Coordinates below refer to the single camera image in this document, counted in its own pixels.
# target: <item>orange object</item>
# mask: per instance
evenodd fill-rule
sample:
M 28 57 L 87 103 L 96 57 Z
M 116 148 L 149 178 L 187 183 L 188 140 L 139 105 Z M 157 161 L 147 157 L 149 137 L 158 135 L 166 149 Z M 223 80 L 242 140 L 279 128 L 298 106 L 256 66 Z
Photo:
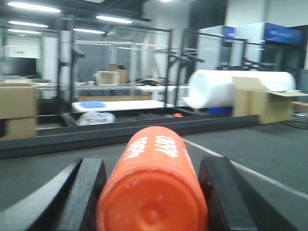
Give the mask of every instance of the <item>orange object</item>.
M 164 127 L 137 132 L 97 204 L 98 231 L 206 231 L 207 207 L 183 140 Z
M 181 113 L 174 113 L 173 114 L 175 117 L 183 117 L 183 115 Z

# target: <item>ceiling light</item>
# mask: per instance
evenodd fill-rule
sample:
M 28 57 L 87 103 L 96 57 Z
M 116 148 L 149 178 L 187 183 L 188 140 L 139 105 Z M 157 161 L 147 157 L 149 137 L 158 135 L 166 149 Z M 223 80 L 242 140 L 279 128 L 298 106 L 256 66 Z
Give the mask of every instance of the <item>ceiling light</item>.
M 35 24 L 35 23 L 25 23 L 25 22 L 17 22 L 17 21 L 9 21 L 10 24 L 15 25 L 22 25 L 22 26 L 36 26 L 36 27 L 48 27 L 47 25 L 43 24 Z
M 40 6 L 40 5 L 33 5 L 28 3 L 22 3 L 22 2 L 10 2 L 8 3 L 9 6 L 22 8 L 26 10 L 33 10 L 33 11 L 44 11 L 44 12 L 51 12 L 51 13 L 59 13 L 60 10 L 56 8 L 46 7 L 46 6 Z
M 115 17 L 108 17 L 108 16 L 96 16 L 96 18 L 106 20 L 106 21 L 111 21 L 111 22 L 117 22 L 117 23 L 132 23 L 131 20 L 115 18 Z
M 30 30 L 16 30 L 16 29 L 8 29 L 10 32 L 16 32 L 16 33 L 27 33 L 27 34 L 41 34 L 41 32 L 37 31 L 30 31 Z
M 98 30 L 86 30 L 86 29 L 80 29 L 80 28 L 74 28 L 74 31 L 86 32 L 86 33 L 93 33 L 93 34 L 105 34 L 105 32 L 103 32 L 103 31 L 98 31 Z

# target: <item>monitor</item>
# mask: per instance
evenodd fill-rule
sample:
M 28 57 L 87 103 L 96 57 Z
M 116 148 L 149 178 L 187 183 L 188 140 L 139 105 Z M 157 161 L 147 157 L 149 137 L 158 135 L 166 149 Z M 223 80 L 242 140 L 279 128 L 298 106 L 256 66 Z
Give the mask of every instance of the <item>monitor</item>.
M 3 74 L 11 76 L 36 76 L 37 59 L 4 57 Z

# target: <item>open cardboard box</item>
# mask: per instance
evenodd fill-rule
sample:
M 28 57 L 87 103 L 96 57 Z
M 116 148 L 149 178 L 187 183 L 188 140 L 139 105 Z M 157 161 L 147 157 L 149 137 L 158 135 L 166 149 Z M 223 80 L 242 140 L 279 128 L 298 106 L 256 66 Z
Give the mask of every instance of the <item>open cardboard box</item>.
M 260 124 L 288 120 L 292 98 L 307 96 L 298 90 L 268 91 L 258 78 L 233 77 L 233 81 L 236 88 L 233 116 L 259 115 Z
M 36 136 L 36 89 L 27 83 L 0 83 L 0 141 Z
M 308 114 L 308 103 L 292 102 L 293 109 L 299 113 Z
M 126 83 L 127 82 L 127 70 L 126 70 L 126 67 L 124 65 L 109 64 L 109 70 L 119 72 L 120 83 Z

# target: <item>white floor line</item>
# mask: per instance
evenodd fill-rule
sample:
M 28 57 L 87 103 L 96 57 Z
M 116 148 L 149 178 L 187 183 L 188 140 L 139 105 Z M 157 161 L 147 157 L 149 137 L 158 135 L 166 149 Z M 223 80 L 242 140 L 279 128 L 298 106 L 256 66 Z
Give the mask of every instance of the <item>white floor line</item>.
M 192 141 L 189 141 L 189 140 L 187 140 L 187 139 L 183 139 L 183 140 L 184 140 L 186 143 L 190 144 L 191 146 L 194 146 L 194 147 L 196 147 L 196 148 L 198 148 L 198 149 L 200 149 L 200 150 L 202 150 L 202 151 L 204 151 L 204 152 L 207 152 L 207 153 L 209 153 L 209 154 L 211 154 L 211 155 L 213 155 L 213 156 L 223 157 L 223 155 L 218 154 L 218 153 L 216 153 L 216 152 L 214 152 L 214 151 L 212 151 L 212 150 L 210 150 L 210 149 L 208 149 L 208 148 L 205 148 L 205 147 L 203 147 L 203 146 L 201 146 L 201 145 L 199 145 L 199 144 L 196 144 L 196 143 L 194 143 L 194 142 L 192 142 Z M 248 173 L 250 173 L 250 174 L 252 174 L 252 175 L 254 175 L 254 176 L 256 176 L 256 177 L 258 177 L 258 178 L 260 178 L 260 179 L 262 179 L 262 180 L 264 180 L 264 181 L 266 181 L 266 182 L 268 182 L 268 183 L 270 183 L 270 184 L 273 184 L 273 185 L 275 185 L 275 186 L 277 186 L 277 187 L 279 187 L 279 188 L 281 188 L 281 189 L 284 189 L 284 190 L 286 190 L 286 191 L 288 191 L 288 192 L 290 192 L 290 193 L 292 193 L 292 194 L 294 194 L 294 195 L 296 195 L 296 196 L 299 196 L 299 197 L 301 197 L 301 198 L 303 198 L 303 199 L 308 200 L 308 195 L 305 194 L 305 193 L 302 193 L 302 192 L 300 192 L 300 191 L 297 191 L 297 190 L 295 190 L 295 189 L 292 189 L 292 188 L 290 188 L 289 186 L 286 186 L 286 185 L 284 185 L 284 184 L 282 184 L 282 183 L 280 183 L 280 182 L 278 182 L 278 181 L 276 181 L 276 180 L 273 180 L 272 178 L 269 178 L 269 177 L 267 177 L 267 176 L 264 176 L 263 174 L 258 173 L 258 172 L 256 172 L 256 171 L 250 169 L 250 168 L 247 168 L 247 167 L 245 167 L 245 166 L 243 166 L 243 165 L 241 165 L 241 164 L 239 164 L 239 163 L 237 163 L 237 162 L 234 162 L 234 161 L 231 161 L 231 162 L 234 164 L 234 166 L 235 166 L 236 168 L 239 168 L 239 169 L 241 169 L 241 170 L 243 170 L 243 171 L 245 171 L 245 172 L 248 172 Z

